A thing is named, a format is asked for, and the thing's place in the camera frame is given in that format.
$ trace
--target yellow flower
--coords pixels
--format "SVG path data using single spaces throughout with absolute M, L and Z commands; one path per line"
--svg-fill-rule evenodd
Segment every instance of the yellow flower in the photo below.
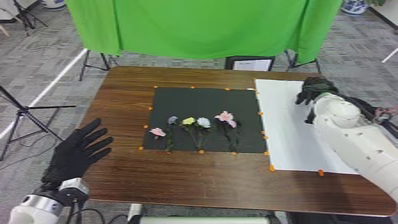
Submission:
M 183 120 L 183 125 L 192 125 L 196 123 L 196 118 L 194 117 L 189 117 L 185 120 Z

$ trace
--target light stand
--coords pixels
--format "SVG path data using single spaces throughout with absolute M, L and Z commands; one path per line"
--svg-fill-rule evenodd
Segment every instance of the light stand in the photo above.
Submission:
M 16 98 L 13 97 L 11 93 L 7 92 L 7 90 L 4 89 L 2 86 L 0 86 L 0 93 L 4 94 L 6 100 L 9 101 L 9 103 L 13 104 L 13 106 L 18 108 L 16 120 L 15 120 L 15 124 L 13 124 L 13 128 L 11 128 L 9 139 L 7 139 L 6 148 L 4 148 L 4 152 L 2 152 L 2 156 L 0 156 L 0 161 L 4 161 L 4 156 L 6 156 L 6 153 L 7 153 L 7 149 L 9 149 L 11 143 L 16 142 L 18 140 L 29 138 L 32 135 L 47 132 L 63 141 L 63 138 L 55 134 L 55 132 L 50 130 L 48 126 L 52 124 L 52 121 L 54 121 L 54 118 L 57 116 L 57 113 L 59 113 L 61 108 L 71 108 L 71 107 L 77 107 L 77 106 L 27 107 L 27 106 L 23 106 L 20 104 Z M 43 109 L 57 109 L 55 112 L 54 112 L 54 115 L 50 117 L 50 120 L 48 120 L 47 124 L 39 121 L 39 119 L 36 118 L 36 116 L 31 113 L 31 110 L 43 110 Z M 34 124 L 38 125 L 38 127 L 39 127 L 41 130 L 36 131 L 36 132 L 32 132 L 27 135 L 23 135 L 22 137 L 13 138 L 15 137 L 15 132 L 16 132 L 18 123 L 20 123 L 20 119 L 22 119 L 23 116 L 31 119 L 31 121 L 34 122 Z
M 317 69 L 318 69 L 318 73 L 322 74 L 318 59 L 315 59 L 311 62 L 297 65 L 297 54 L 295 54 L 293 60 L 290 58 L 290 52 L 288 51 L 285 51 L 285 54 L 286 54 L 288 61 L 290 61 L 290 67 L 286 69 L 286 72 L 290 71 L 292 68 L 299 68 L 302 65 L 308 65 L 308 64 L 315 63 Z
M 110 70 L 110 60 L 107 62 L 105 54 L 100 53 L 100 55 L 102 55 L 102 59 L 103 59 L 105 68 L 87 64 L 89 57 L 91 57 L 91 50 L 87 50 L 86 57 L 84 57 L 84 67 L 82 67 L 82 72 L 80 72 L 80 77 L 78 77 L 78 81 L 80 82 L 84 81 L 86 68 L 96 68 L 96 69 L 100 69 L 103 71 Z
M 16 9 L 18 9 L 20 18 L 22 18 L 23 27 L 25 27 L 25 32 L 27 32 L 27 36 L 29 36 L 29 29 L 36 29 L 36 21 L 39 21 L 39 23 L 43 24 L 45 27 L 48 27 L 48 25 L 41 21 L 41 19 L 36 17 L 36 15 L 27 11 L 27 9 L 23 8 L 20 2 L 16 0 L 13 0 L 13 2 L 15 2 Z

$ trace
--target black glove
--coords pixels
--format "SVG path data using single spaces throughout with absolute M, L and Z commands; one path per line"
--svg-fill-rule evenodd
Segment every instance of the black glove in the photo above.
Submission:
M 302 84 L 302 92 L 297 95 L 295 104 L 301 104 L 306 100 L 306 105 L 308 105 L 311 100 L 315 100 L 315 98 L 325 92 L 331 92 L 331 93 L 340 92 L 333 82 L 320 77 L 309 77 Z
M 112 150 L 110 148 L 103 148 L 114 142 L 114 138 L 109 137 L 91 145 L 109 132 L 107 128 L 103 128 L 91 134 L 100 125 L 102 119 L 96 119 L 91 124 L 73 132 L 66 141 L 59 144 L 50 166 L 41 178 L 43 183 L 59 186 L 66 180 L 84 177 L 91 164 L 109 155 Z

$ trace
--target tripod stand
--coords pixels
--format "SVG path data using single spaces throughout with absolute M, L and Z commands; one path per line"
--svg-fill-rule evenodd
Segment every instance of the tripod stand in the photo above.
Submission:
M 29 36 L 29 29 L 36 29 L 36 21 L 39 21 L 39 23 L 43 24 L 45 27 L 48 27 L 48 25 L 41 21 L 41 19 L 36 17 L 36 15 L 27 11 L 27 9 L 23 8 L 20 2 L 16 0 L 13 0 L 13 2 L 15 2 L 16 9 L 18 9 L 22 23 L 23 23 L 23 27 L 25 27 L 27 36 Z
M 16 98 L 13 97 L 13 95 L 9 94 L 7 90 L 4 89 L 4 87 L 0 86 L 0 93 L 6 96 L 6 100 L 9 101 L 9 103 L 13 104 L 13 106 L 18 108 L 18 112 L 16 112 L 16 120 L 13 123 L 13 128 L 11 128 L 11 133 L 9 133 L 9 139 L 7 139 L 7 143 L 6 143 L 6 148 L 4 148 L 4 152 L 2 152 L 2 156 L 0 156 L 0 161 L 4 160 L 4 156 L 7 153 L 7 149 L 9 149 L 9 145 L 13 142 L 16 142 L 18 140 L 29 138 L 32 135 L 47 132 L 52 134 L 52 136 L 63 141 L 63 138 L 59 137 L 59 135 L 55 134 L 55 132 L 50 130 L 48 126 L 52 124 L 54 118 L 57 116 L 59 110 L 61 108 L 71 108 L 77 106 L 50 106 L 50 107 L 27 107 L 20 104 Z M 50 120 L 47 122 L 47 124 L 39 121 L 39 119 L 36 118 L 36 116 L 31 113 L 31 110 L 45 110 L 45 109 L 57 109 L 55 113 L 50 117 Z M 31 134 L 23 135 L 22 137 L 15 138 L 15 132 L 16 132 L 16 127 L 18 127 L 18 123 L 20 123 L 20 119 L 22 117 L 27 117 L 31 119 L 31 121 L 34 122 L 34 124 L 39 127 L 39 131 L 32 132 Z
M 286 69 L 286 72 L 290 71 L 292 68 L 299 68 L 302 65 L 315 63 L 315 65 L 317 65 L 317 69 L 318 69 L 318 73 L 322 74 L 318 59 L 315 59 L 311 62 L 308 62 L 308 63 L 297 65 L 297 54 L 295 54 L 293 60 L 292 60 L 292 58 L 290 58 L 290 52 L 288 52 L 288 51 L 285 51 L 285 54 L 286 54 L 286 56 L 288 56 L 288 62 L 290 62 L 290 67 L 288 67 L 288 69 Z

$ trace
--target cable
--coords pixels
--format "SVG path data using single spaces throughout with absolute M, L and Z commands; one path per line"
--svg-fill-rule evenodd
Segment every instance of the cable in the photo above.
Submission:
M 82 223 L 84 223 L 84 216 L 82 216 L 84 201 L 80 201 L 77 204 L 78 204 L 78 217 L 77 217 L 77 224 L 82 224 Z
M 114 221 L 118 220 L 118 218 L 121 218 L 121 217 L 125 217 L 128 219 L 128 216 L 125 214 L 121 214 L 110 219 L 109 224 L 112 224 Z
M 107 224 L 107 222 L 105 222 L 105 217 L 103 217 L 103 213 L 102 213 L 100 210 L 94 209 L 94 208 L 80 209 L 73 214 L 70 213 L 68 220 L 73 218 L 73 216 L 75 216 L 78 213 L 80 213 L 80 215 L 82 215 L 82 212 L 86 212 L 86 211 L 93 211 L 93 212 L 96 212 L 96 214 L 98 214 L 98 216 L 100 216 L 100 219 L 102 219 L 102 224 Z
M 2 171 L 4 169 L 7 169 L 11 166 L 15 166 L 18 163 L 22 163 L 25 160 L 29 160 L 29 159 L 39 157 L 39 156 L 41 156 L 41 155 L 54 149 L 54 147 L 55 147 L 55 145 L 57 145 L 57 142 L 59 142 L 59 140 L 55 139 L 52 147 L 50 147 L 47 150 L 43 150 L 43 152 L 38 153 L 36 155 L 32 155 L 32 156 L 29 156 L 29 157 L 25 157 L 23 159 L 16 160 L 16 162 L 13 162 L 9 165 L 6 165 L 6 166 L 0 168 L 0 171 Z
M 20 129 L 22 129 L 23 124 L 25 124 L 25 118 L 27 118 L 27 117 L 23 116 L 23 117 L 22 117 L 22 124 L 20 124 L 20 127 L 18 127 L 18 129 L 16 129 L 16 138 L 22 137 Z M 34 142 L 31 143 L 31 145 L 27 145 L 27 144 L 23 143 L 23 140 L 18 141 L 20 146 L 29 147 L 29 148 L 34 147 L 34 145 L 38 144 L 38 142 L 43 140 L 43 138 L 45 138 L 47 136 L 50 136 L 50 134 L 43 135 L 43 136 L 34 140 Z
M 71 212 L 71 211 L 70 211 L 68 221 L 71 222 L 71 218 L 73 218 L 73 216 L 75 216 L 75 215 L 80 215 L 80 216 L 82 216 L 82 213 L 84 213 L 86 211 L 93 211 L 93 212 L 96 212 L 96 214 L 98 214 L 98 216 L 100 216 L 100 219 L 102 219 L 102 224 L 107 224 L 103 213 L 102 213 L 100 210 L 94 209 L 94 208 L 78 209 L 77 212 Z M 110 219 L 109 224 L 114 224 L 116 220 L 118 220 L 121 217 L 125 217 L 125 218 L 128 219 L 128 216 L 126 216 L 125 214 L 121 214 L 121 215 L 118 215 L 118 216 Z
M 75 202 L 73 202 L 73 204 L 71 204 L 71 210 L 70 210 L 70 215 L 68 215 L 68 219 L 66 219 L 66 224 L 70 224 L 71 223 L 71 217 L 73 217 L 73 214 L 75 214 Z

